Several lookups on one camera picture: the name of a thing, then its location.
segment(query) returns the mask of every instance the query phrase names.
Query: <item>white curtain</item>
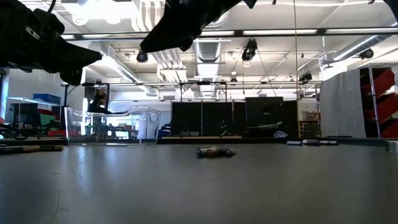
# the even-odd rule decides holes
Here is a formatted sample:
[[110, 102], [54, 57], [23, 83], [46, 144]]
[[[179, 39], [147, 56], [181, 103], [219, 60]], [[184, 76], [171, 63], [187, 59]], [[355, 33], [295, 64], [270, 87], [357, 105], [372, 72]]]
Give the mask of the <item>white curtain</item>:
[[323, 81], [320, 90], [322, 136], [365, 138], [359, 69]]

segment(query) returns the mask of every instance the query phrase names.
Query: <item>blue box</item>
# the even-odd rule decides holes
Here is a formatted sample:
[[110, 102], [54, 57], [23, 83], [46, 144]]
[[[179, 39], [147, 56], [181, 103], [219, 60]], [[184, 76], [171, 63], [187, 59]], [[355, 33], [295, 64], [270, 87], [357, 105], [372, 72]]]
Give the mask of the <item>blue box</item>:
[[47, 103], [55, 103], [59, 105], [61, 104], [61, 98], [59, 96], [53, 96], [51, 94], [46, 94], [46, 93], [33, 94], [33, 99], [40, 99]]

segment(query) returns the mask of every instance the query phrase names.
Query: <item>black partition wall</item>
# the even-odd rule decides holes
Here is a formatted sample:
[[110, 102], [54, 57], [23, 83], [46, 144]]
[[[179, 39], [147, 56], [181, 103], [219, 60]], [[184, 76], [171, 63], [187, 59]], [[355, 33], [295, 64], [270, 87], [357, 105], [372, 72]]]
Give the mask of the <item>black partition wall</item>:
[[220, 136], [225, 131], [232, 133], [232, 103], [203, 103], [204, 136]]
[[172, 104], [172, 135], [198, 133], [201, 131], [201, 103], [184, 102]]
[[[282, 97], [246, 98], [246, 102], [176, 102], [172, 103], [173, 136], [247, 136], [248, 127], [278, 124], [280, 131], [298, 136], [297, 102]], [[271, 135], [252, 129], [256, 137]]]

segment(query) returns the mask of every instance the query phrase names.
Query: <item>gray floor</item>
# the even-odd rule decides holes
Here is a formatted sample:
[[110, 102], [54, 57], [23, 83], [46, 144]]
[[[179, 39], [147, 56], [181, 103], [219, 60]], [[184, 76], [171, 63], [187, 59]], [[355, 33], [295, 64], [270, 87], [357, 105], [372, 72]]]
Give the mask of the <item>gray floor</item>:
[[0, 223], [398, 223], [380, 147], [73, 146], [0, 156]]

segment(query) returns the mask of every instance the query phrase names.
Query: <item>red storage rack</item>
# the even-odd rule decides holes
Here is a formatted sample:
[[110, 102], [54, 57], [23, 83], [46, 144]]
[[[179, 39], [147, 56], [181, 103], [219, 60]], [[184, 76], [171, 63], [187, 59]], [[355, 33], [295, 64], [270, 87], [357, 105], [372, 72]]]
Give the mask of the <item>red storage rack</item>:
[[[392, 72], [391, 69], [388, 69], [373, 80], [376, 98], [381, 96], [393, 85], [395, 85], [394, 75], [395, 75], [394, 72]], [[371, 84], [368, 83], [366, 85], [361, 86], [361, 92], [363, 95], [371, 95], [372, 93]]]
[[[384, 99], [380, 103], [377, 103], [377, 113], [379, 115], [380, 123], [385, 122], [397, 111], [398, 111], [398, 98], [396, 97], [395, 93], [386, 96], [386, 99]], [[365, 111], [365, 115], [367, 119], [373, 119], [375, 117], [374, 109]]]
[[398, 121], [394, 121], [387, 129], [381, 133], [382, 138], [398, 138]]

